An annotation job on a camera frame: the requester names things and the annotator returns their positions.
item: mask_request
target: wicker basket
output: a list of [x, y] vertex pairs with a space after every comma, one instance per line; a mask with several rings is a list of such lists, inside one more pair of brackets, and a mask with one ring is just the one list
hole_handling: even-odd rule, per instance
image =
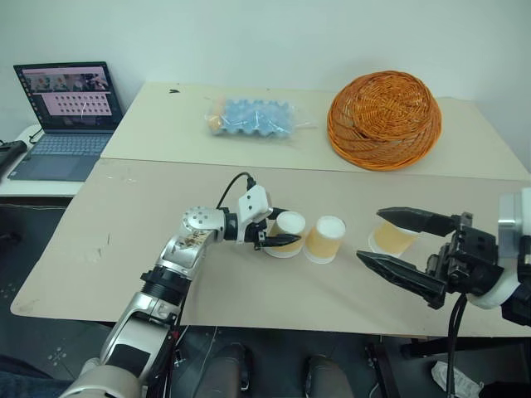
[[328, 131], [342, 158], [370, 170], [396, 170], [430, 151], [441, 135], [441, 111], [420, 80], [388, 70], [360, 76], [336, 95]]

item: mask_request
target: plastic bag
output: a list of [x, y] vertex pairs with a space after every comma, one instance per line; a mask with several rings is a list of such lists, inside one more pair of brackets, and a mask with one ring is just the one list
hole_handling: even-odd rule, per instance
[[220, 99], [205, 116], [214, 135], [246, 135], [288, 138], [301, 125], [295, 107], [288, 102], [263, 99]]

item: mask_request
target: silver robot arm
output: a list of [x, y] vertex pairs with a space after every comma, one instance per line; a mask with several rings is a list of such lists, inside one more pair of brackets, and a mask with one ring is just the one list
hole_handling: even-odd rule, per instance
[[249, 179], [236, 213], [203, 206], [185, 211], [177, 234], [165, 245], [153, 269], [142, 275], [142, 290], [134, 294], [107, 337], [101, 365], [80, 375], [61, 398], [136, 398], [142, 386], [165, 375], [188, 289], [209, 245], [250, 241], [260, 249], [300, 238], [266, 236], [266, 218], [282, 210], [274, 209], [264, 187]]

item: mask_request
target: dark floor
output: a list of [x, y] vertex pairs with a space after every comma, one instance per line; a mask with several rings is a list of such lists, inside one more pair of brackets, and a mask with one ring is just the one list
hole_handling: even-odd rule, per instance
[[[109, 329], [98, 323], [17, 317], [9, 311], [62, 213], [62, 209], [0, 204], [0, 234], [14, 230], [22, 236], [19, 245], [0, 253], [0, 354], [29, 362], [55, 378], [71, 380], [87, 359], [99, 355]], [[213, 333], [210, 327], [188, 329], [180, 346], [184, 361], [174, 371], [172, 396], [192, 396]], [[365, 347], [379, 339], [352, 333], [219, 328], [210, 355], [227, 343], [244, 343], [254, 359], [252, 395], [291, 397], [302, 396], [304, 359], [323, 354], [344, 369], [354, 394], [366, 397], [376, 376]], [[402, 397], [445, 396], [430, 375], [431, 365], [438, 359], [445, 361], [445, 355], [406, 360], [400, 346], [409, 340], [385, 337], [383, 341]], [[459, 352], [456, 360], [457, 367], [476, 381], [529, 381], [524, 355], [523, 345], [513, 345]], [[379, 396], [376, 390], [373, 398]]]

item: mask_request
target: laptop screen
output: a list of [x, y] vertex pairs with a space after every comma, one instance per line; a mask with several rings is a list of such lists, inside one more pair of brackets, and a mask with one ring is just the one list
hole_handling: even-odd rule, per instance
[[14, 66], [46, 129], [115, 129], [122, 111], [104, 62]]

